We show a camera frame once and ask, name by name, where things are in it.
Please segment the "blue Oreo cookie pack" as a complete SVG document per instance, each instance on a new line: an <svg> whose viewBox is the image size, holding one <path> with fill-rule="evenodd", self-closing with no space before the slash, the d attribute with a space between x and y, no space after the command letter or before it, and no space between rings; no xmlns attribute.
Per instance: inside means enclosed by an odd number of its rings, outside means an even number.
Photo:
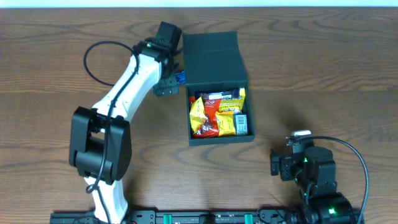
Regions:
<svg viewBox="0 0 398 224"><path fill-rule="evenodd" d="M154 85L153 92L156 96L176 95L179 93L179 86L185 84L185 72L173 73L167 78L161 78Z"/></svg>

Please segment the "yellow orange snack packet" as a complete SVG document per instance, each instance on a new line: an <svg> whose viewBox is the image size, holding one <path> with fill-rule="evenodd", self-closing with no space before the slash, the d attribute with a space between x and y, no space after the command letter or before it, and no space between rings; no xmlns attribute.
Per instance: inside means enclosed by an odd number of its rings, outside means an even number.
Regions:
<svg viewBox="0 0 398 224"><path fill-rule="evenodd" d="M205 107L202 97L199 97L192 103L189 117L192 131L195 133L206 121Z"/></svg>

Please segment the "red Hacks candy bag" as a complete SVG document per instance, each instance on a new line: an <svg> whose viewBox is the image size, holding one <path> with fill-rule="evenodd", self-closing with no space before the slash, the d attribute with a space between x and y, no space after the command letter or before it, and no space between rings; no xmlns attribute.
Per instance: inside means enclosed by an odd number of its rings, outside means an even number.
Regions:
<svg viewBox="0 0 398 224"><path fill-rule="evenodd" d="M191 107L192 103L196 100L194 96L190 96L188 98L189 100L189 106ZM196 139L204 139L204 138L215 138L218 137L218 125L216 122L216 110L213 106L210 104L206 103L205 100L203 100L203 104L205 107L205 114L206 114L206 121L205 123L199 128L197 132L192 132L193 138Z"/></svg>

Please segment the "purple Dairy Milk chocolate bar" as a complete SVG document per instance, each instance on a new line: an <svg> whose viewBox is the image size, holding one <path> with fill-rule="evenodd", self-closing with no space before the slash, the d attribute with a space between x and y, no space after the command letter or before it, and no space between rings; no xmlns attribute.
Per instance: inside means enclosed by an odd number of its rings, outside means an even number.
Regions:
<svg viewBox="0 0 398 224"><path fill-rule="evenodd" d="M195 99L202 98L202 100L219 100L219 99L232 99L239 97L239 88L219 91L219 92L203 92L196 91Z"/></svg>

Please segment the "small blue box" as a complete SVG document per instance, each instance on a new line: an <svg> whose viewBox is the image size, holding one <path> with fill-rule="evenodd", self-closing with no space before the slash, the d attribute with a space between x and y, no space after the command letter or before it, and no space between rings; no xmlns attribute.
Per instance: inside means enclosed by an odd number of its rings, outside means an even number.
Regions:
<svg viewBox="0 0 398 224"><path fill-rule="evenodd" d="M234 124L237 136L243 136L248 134L248 122L246 114L235 114Z"/></svg>

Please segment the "yellow candy bag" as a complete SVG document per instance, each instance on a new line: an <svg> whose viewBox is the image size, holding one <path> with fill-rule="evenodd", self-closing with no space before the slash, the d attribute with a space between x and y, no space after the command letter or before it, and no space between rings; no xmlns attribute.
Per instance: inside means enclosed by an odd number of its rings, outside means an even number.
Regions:
<svg viewBox="0 0 398 224"><path fill-rule="evenodd" d="M235 88L221 93L221 101L219 103L218 111L234 111L240 113L243 110L244 101L246 97L245 88Z"/></svg>

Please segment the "small yellow packet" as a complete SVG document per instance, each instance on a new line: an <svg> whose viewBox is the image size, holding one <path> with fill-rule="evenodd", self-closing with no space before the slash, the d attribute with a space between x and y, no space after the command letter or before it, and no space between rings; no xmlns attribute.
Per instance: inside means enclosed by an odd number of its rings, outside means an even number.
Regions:
<svg viewBox="0 0 398 224"><path fill-rule="evenodd" d="M236 128L234 125L234 112L216 112L216 122L218 125L218 136L234 136L236 134Z"/></svg>

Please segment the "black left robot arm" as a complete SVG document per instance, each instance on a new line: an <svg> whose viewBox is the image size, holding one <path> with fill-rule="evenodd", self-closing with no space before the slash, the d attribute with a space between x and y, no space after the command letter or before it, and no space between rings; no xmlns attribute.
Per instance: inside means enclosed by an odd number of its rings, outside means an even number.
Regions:
<svg viewBox="0 0 398 224"><path fill-rule="evenodd" d="M121 223L126 216L122 178L132 156L130 124L146 94L173 74L177 46L176 40L148 38L129 48L127 69L112 89L73 113L68 160L88 184L99 222Z"/></svg>

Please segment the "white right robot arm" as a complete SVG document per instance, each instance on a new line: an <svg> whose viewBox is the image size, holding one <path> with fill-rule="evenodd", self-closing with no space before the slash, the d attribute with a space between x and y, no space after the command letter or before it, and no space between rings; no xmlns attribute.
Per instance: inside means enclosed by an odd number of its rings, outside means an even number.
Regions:
<svg viewBox="0 0 398 224"><path fill-rule="evenodd" d="M343 144L358 156L365 176L364 197L359 210L337 191L333 152L316 146L314 141L317 139ZM292 147L291 154L271 152L271 175L279 175L283 181L293 180L299 187L303 202L286 212L282 219L286 223L364 223L369 174L358 150L343 140L328 136L289 136L287 145Z"/></svg>

